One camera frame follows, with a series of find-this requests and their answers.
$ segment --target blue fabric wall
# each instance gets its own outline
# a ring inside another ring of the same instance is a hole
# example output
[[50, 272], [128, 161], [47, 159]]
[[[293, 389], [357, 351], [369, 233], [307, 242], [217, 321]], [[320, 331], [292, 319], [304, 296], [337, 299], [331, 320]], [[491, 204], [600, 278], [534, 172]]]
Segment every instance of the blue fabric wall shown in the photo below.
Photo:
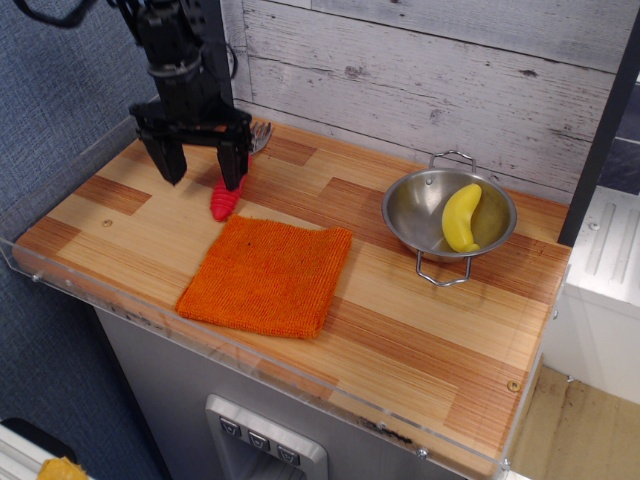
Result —
[[[76, 2], [30, 3], [59, 16]], [[123, 123], [128, 106], [155, 95], [145, 63], [106, 1], [74, 30], [36, 23], [3, 2], [3, 238], [15, 240], [133, 140], [132, 122]], [[21, 417], [58, 437], [98, 479], [160, 478], [89, 320], [81, 302], [1, 262], [0, 418]]]

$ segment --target orange towel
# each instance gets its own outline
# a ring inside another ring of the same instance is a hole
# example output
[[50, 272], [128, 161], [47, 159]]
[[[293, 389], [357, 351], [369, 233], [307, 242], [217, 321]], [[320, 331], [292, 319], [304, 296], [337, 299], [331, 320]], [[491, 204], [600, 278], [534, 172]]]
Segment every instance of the orange towel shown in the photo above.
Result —
[[351, 247], [344, 228], [233, 215], [176, 304], [185, 318], [278, 337], [316, 337]]

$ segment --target toy banana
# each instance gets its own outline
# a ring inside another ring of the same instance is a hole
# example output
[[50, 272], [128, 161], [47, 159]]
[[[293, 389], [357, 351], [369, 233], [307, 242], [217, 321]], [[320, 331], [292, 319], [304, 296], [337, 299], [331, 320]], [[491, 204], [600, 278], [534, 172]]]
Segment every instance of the toy banana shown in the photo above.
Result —
[[89, 480], [85, 471], [67, 457], [45, 460], [36, 480]]
[[482, 188], [474, 183], [454, 193], [444, 206], [442, 231], [445, 240], [456, 252], [467, 253], [480, 249], [473, 241], [471, 217], [481, 196]]

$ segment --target wire handle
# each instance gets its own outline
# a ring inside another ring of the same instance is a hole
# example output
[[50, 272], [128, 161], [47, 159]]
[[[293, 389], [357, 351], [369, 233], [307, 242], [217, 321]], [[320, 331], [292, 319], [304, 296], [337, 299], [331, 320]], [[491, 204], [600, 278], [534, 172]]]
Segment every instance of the wire handle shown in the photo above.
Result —
[[459, 152], [457, 150], [447, 150], [446, 152], [442, 152], [442, 153], [434, 153], [431, 156], [431, 160], [429, 161], [429, 168], [433, 168], [433, 162], [435, 161], [436, 157], [444, 157], [445, 155], [459, 155], [462, 158], [465, 158], [467, 160], [471, 161], [471, 172], [472, 173], [476, 173], [476, 159], [473, 158], [471, 155], [467, 155], [466, 153], [462, 153]]
[[465, 276], [463, 278], [456, 278], [455, 280], [450, 280], [448, 282], [439, 282], [433, 277], [430, 277], [426, 273], [422, 273], [422, 252], [418, 250], [418, 260], [416, 261], [416, 273], [420, 275], [425, 280], [429, 280], [436, 287], [450, 287], [452, 285], [458, 285], [459, 283], [464, 283], [471, 277], [471, 258], [467, 257], [467, 270]]

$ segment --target wooden floor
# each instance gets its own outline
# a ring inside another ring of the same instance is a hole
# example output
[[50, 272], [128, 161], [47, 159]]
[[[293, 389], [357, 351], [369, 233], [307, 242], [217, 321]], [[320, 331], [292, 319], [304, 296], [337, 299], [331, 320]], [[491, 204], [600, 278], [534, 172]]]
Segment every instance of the wooden floor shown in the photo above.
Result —
[[532, 480], [640, 479], [640, 405], [543, 367], [511, 464]]

